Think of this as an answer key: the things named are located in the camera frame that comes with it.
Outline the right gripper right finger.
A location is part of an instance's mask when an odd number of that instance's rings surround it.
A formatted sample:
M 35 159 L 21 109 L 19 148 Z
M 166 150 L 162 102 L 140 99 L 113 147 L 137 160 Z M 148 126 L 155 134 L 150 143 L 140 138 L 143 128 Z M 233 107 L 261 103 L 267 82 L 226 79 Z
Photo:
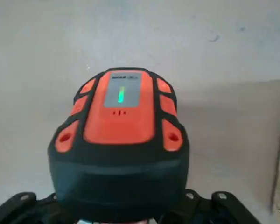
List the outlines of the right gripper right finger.
M 159 217 L 157 224 L 259 224 L 260 221 L 232 193 L 216 191 L 210 199 L 186 190 L 180 203 Z

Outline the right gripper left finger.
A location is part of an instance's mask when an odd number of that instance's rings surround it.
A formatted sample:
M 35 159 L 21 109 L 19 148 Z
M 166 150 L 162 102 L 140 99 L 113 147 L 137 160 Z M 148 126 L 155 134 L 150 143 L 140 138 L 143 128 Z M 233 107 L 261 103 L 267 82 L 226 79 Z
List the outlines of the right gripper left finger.
M 60 207 L 55 193 L 38 199 L 34 192 L 21 192 L 0 205 L 0 224 L 77 224 L 78 221 Z

